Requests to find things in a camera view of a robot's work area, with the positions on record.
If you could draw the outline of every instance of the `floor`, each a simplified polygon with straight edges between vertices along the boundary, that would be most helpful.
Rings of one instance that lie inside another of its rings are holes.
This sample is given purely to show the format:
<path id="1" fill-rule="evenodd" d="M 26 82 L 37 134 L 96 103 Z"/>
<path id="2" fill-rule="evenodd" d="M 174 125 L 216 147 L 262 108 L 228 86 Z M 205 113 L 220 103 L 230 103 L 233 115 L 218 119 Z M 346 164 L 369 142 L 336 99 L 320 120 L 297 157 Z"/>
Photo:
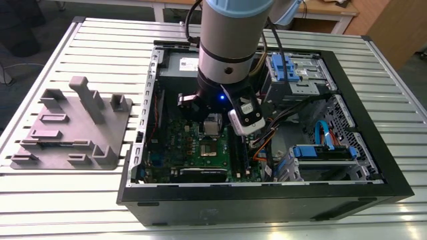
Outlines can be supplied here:
<path id="1" fill-rule="evenodd" d="M 2 45 L 0 45 L 0 63 L 2 66 L 21 63 L 44 64 L 49 59 L 74 16 L 140 21 L 154 20 L 154 14 L 149 7 L 68 2 L 65 11 L 60 12 L 54 2 L 48 0 L 42 0 L 38 6 L 46 23 L 42 26 L 34 27 L 32 31 L 40 42 L 41 50 L 30 57 L 17 58 L 13 57 Z M 184 20 L 185 15 L 185 10 L 164 10 L 164 19 L 166 22 L 177 23 Z M 190 23 L 200 23 L 198 11 L 194 12 Z M 13 77 L 14 84 L 12 86 L 0 84 L 0 133 L 8 125 L 40 71 L 41 67 L 36 65 L 21 65 L 8 70 L 8 74 Z M 420 60 L 419 56 L 413 55 L 397 73 L 420 103 L 427 108 L 427 60 Z"/>

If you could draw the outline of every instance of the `white cable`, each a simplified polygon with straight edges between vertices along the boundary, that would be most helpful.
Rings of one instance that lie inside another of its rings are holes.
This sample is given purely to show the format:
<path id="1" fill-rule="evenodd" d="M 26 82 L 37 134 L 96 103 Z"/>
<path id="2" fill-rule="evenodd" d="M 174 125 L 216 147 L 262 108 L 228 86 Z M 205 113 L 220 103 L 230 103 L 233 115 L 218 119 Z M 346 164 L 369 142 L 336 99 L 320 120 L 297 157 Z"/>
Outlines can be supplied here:
<path id="1" fill-rule="evenodd" d="M 18 64 L 13 64 L 13 65 L 10 65 L 10 66 L 6 66 L 4 69 L 9 69 L 9 68 L 13 68 L 13 67 L 20 66 L 20 65 L 34 65 L 34 66 L 41 66 L 41 67 L 44 67 L 44 65 L 42 65 L 42 64 L 38 64 L 38 63 L 18 63 Z"/>

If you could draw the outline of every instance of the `table leg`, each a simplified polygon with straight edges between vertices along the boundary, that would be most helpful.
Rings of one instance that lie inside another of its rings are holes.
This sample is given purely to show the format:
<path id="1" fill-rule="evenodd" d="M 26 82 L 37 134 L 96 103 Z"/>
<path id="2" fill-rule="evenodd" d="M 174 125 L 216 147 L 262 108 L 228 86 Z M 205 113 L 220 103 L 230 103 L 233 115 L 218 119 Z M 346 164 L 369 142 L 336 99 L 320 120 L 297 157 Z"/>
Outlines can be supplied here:
<path id="1" fill-rule="evenodd" d="M 165 4 L 160 3 L 160 2 L 153 2 L 152 3 L 152 9 L 153 9 L 153 18 L 154 21 L 158 23 L 164 23 L 165 22 L 165 17 L 164 17 L 164 13 L 162 13 L 162 9 L 165 8 Z"/>
<path id="2" fill-rule="evenodd" d="M 57 9 L 60 12 L 65 11 L 65 2 L 64 1 L 54 1 Z"/>
<path id="3" fill-rule="evenodd" d="M 340 20 L 334 24 L 330 34 L 344 34 L 344 31 L 348 27 L 349 22 L 352 21 L 353 16 L 341 16 Z"/>

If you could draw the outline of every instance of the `metal workbench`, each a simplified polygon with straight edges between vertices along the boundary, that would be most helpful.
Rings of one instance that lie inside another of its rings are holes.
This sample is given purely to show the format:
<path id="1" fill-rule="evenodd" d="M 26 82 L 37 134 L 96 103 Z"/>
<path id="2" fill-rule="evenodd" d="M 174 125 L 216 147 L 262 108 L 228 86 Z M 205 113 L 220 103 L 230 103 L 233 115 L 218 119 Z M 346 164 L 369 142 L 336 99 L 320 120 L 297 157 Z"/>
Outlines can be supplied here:
<path id="1" fill-rule="evenodd" d="M 189 28 L 192 35 L 198 26 Z M 153 40 L 184 41 L 173 23 L 86 18 L 73 22 L 0 137 L 0 238 L 58 239 L 425 239 L 427 115 L 374 45 L 358 36 L 281 31 L 288 48 L 333 51 L 398 163 L 415 196 L 378 205 L 338 221 L 144 227 L 116 196 L 125 151 L 136 137 Z M 265 31 L 274 47 L 272 33 Z M 42 107 L 45 88 L 68 87 L 86 76 L 101 97 L 133 101 L 118 167 L 110 171 L 13 170 L 10 155 Z"/>

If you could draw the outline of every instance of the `black plastic part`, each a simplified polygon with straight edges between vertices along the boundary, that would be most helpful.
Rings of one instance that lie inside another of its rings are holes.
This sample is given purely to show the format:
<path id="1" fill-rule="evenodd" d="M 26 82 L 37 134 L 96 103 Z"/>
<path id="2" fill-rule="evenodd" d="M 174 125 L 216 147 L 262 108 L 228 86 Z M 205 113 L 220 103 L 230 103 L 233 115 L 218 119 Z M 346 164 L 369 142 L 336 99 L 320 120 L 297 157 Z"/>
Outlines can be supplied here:
<path id="1" fill-rule="evenodd" d="M 366 42 L 372 42 L 372 38 L 368 35 L 361 35 L 360 38 Z"/>
<path id="2" fill-rule="evenodd" d="M 86 20 L 85 16 L 74 16 L 73 19 L 72 19 L 72 22 L 81 24 L 85 20 Z"/>
<path id="3" fill-rule="evenodd" d="M 209 52 L 209 50 L 202 46 L 202 43 L 200 43 L 200 48 L 202 49 L 202 51 L 205 52 L 205 54 L 213 58 L 214 60 L 222 62 L 222 63 L 228 63 L 228 64 L 238 64 L 238 63 L 242 63 L 245 62 L 246 60 L 249 60 L 253 55 L 254 55 L 254 52 L 249 55 L 249 56 L 245 56 L 242 58 L 225 58 L 225 57 L 221 57 L 221 56 L 217 56 L 216 54 L 213 54 L 212 52 Z"/>

